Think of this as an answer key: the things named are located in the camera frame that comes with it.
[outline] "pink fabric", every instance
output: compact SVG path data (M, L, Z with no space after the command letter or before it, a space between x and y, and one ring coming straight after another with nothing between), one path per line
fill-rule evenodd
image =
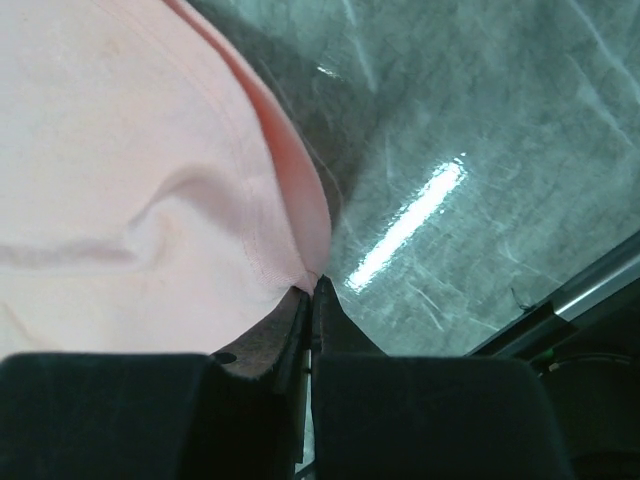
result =
M312 292L317 174L187 3L8 2L0 31L0 357L209 353Z

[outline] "pink shirt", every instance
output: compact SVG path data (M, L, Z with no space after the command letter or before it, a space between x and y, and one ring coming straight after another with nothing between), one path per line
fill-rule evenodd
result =
M185 1L8 2L0 32L0 358L210 353L312 292L312 162Z

